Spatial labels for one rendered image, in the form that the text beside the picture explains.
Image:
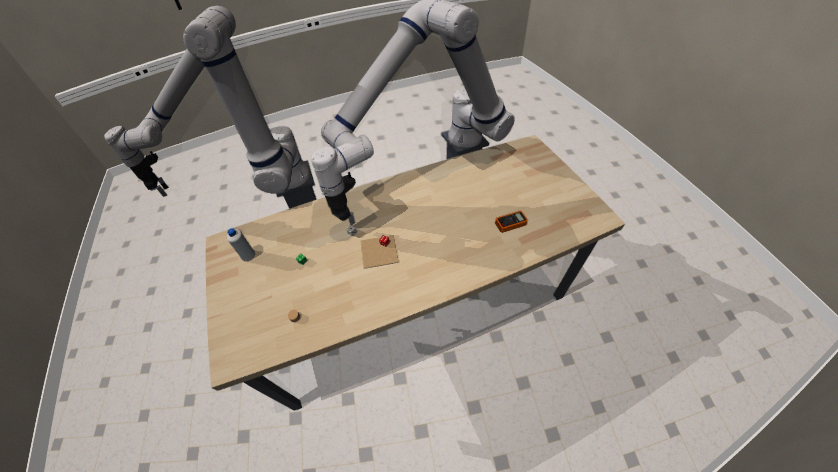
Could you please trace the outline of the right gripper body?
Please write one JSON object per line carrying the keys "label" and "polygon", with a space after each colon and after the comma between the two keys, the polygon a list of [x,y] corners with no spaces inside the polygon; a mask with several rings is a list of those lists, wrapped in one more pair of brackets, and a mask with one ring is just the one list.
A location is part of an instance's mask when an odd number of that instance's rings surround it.
{"label": "right gripper body", "polygon": [[151,154],[146,155],[144,158],[143,153],[139,151],[134,158],[123,161],[123,163],[133,171],[138,179],[143,181],[148,190],[156,188],[159,179],[156,174],[153,173],[153,169],[150,166],[157,162],[158,156],[152,151],[150,151],[150,153]]}

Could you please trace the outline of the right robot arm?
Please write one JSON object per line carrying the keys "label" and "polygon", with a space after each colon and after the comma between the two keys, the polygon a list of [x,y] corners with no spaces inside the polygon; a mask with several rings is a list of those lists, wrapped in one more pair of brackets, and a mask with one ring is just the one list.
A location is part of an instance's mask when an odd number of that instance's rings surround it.
{"label": "right robot arm", "polygon": [[190,22],[183,35],[187,49],[144,120],[137,128],[117,126],[104,136],[122,161],[161,143],[163,129],[205,66],[247,149],[255,186],[277,194],[308,180],[310,170],[291,129],[269,129],[266,123],[230,39],[235,27],[233,14],[222,6],[209,7]]}

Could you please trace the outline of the orange digital multimeter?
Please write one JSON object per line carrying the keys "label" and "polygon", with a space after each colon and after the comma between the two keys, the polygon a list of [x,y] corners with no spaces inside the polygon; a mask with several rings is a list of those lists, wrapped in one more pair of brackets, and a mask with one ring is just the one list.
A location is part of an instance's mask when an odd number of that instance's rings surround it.
{"label": "orange digital multimeter", "polygon": [[495,224],[500,232],[507,232],[522,226],[526,226],[528,219],[522,211],[514,212],[508,215],[497,217]]}

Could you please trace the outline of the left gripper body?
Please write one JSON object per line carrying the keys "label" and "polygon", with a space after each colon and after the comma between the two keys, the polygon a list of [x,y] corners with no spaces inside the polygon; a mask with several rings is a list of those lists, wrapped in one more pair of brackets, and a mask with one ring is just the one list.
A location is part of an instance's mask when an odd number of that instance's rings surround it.
{"label": "left gripper body", "polygon": [[325,195],[327,204],[331,209],[332,214],[341,221],[345,221],[351,215],[349,208],[347,207],[347,198],[345,193],[352,189],[356,183],[355,179],[351,177],[350,172],[348,172],[348,175],[343,176],[342,183],[336,188],[323,189],[320,187],[322,195]]}

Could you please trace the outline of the brown square mat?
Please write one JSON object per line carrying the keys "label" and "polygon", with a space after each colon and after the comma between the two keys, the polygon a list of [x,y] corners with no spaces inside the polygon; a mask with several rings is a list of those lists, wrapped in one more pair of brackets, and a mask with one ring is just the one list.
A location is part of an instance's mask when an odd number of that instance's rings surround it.
{"label": "brown square mat", "polygon": [[361,240],[364,268],[399,263],[394,235],[386,237],[390,241],[386,247],[380,244],[381,237]]}

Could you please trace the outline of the grey plastic bottle with blue cap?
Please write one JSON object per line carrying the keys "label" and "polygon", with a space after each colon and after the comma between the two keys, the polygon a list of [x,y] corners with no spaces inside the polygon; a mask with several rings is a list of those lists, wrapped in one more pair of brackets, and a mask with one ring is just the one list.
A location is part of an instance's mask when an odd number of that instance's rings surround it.
{"label": "grey plastic bottle with blue cap", "polygon": [[255,251],[240,230],[231,228],[227,233],[228,242],[243,261],[250,261],[254,258]]}

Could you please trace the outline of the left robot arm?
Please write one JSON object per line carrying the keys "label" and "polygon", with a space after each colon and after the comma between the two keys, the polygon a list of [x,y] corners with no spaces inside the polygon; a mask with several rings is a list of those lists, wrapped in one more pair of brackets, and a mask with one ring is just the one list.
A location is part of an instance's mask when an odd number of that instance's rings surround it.
{"label": "left robot arm", "polygon": [[515,118],[494,88],[476,37],[478,25],[473,9],[446,0],[421,0],[408,9],[338,114],[322,126],[321,136],[330,146],[311,156],[320,187],[338,187],[341,173],[373,156],[370,140],[352,133],[411,51],[432,32],[442,38],[464,85],[453,94],[449,141],[469,148],[480,144],[482,134],[494,141],[509,134]]}

